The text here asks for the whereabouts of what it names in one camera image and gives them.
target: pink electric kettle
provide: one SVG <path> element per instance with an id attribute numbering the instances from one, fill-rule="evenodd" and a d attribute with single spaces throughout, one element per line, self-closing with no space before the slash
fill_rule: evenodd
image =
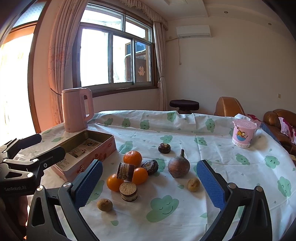
<path id="1" fill-rule="evenodd" d="M 84 96 L 87 96 L 89 115 L 85 114 Z M 87 121 L 94 116 L 94 104 L 89 88 L 62 90 L 64 126 L 67 132 L 77 132 L 87 127 Z"/>

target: kettle handle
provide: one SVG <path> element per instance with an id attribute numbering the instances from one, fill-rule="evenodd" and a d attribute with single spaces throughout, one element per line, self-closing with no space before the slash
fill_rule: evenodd
<path id="1" fill-rule="evenodd" d="M 92 92 L 89 88 L 80 89 L 80 96 L 83 97 L 85 95 L 87 96 L 87 104 L 89 106 L 89 115 L 84 117 L 84 121 L 89 121 L 94 116 L 94 103 L 92 101 Z"/>

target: pink plastic cup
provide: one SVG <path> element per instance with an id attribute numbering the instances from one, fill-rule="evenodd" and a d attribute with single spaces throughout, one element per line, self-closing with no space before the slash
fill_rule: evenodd
<path id="1" fill-rule="evenodd" d="M 233 121 L 233 124 L 232 143 L 241 148 L 248 148 L 257 124 L 244 119 L 236 119 Z"/>

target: orange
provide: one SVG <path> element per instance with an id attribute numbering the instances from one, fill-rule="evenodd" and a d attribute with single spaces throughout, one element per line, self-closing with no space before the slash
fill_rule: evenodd
<path id="1" fill-rule="evenodd" d="M 147 181 L 148 172 L 145 168 L 138 167 L 133 172 L 132 182 L 136 185 L 142 184 Z"/>
<path id="2" fill-rule="evenodd" d="M 107 187 L 114 192 L 119 191 L 120 185 L 124 182 L 124 180 L 116 178 L 116 174 L 112 174 L 107 179 Z"/>
<path id="3" fill-rule="evenodd" d="M 138 151 L 128 151 L 123 156 L 123 162 L 137 167 L 142 162 L 142 155 Z"/>

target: air conditioner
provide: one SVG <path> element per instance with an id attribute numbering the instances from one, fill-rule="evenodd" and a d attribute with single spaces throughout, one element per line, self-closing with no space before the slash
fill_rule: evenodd
<path id="1" fill-rule="evenodd" d="M 179 38 L 212 37 L 209 25 L 191 25 L 177 27 Z"/>

